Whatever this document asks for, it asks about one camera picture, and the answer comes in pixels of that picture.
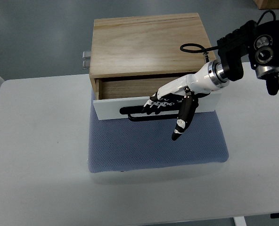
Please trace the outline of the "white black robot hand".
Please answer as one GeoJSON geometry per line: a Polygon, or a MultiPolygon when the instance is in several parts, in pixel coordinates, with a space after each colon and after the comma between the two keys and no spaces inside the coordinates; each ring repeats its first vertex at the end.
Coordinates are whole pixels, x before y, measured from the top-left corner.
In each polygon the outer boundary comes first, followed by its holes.
{"type": "Polygon", "coordinates": [[[172,140],[175,141],[190,126],[199,106],[198,99],[226,87],[229,82],[218,61],[205,63],[197,73],[184,75],[160,87],[144,104],[143,112],[158,113],[165,107],[174,105],[175,99],[181,98],[181,106],[172,134],[172,140]]]}

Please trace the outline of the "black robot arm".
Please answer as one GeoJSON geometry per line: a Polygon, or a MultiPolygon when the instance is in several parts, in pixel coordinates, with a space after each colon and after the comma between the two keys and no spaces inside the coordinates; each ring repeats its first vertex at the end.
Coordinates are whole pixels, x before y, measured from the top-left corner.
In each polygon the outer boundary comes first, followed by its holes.
{"type": "Polygon", "coordinates": [[[269,95],[276,95],[279,90],[279,20],[272,10],[267,13],[272,20],[266,23],[250,20],[240,28],[217,40],[217,46],[204,48],[200,44],[186,43],[180,50],[188,53],[218,51],[219,63],[211,63],[209,78],[215,86],[222,88],[229,81],[242,79],[244,69],[241,58],[248,56],[251,68],[260,80],[266,81],[269,95]]]}

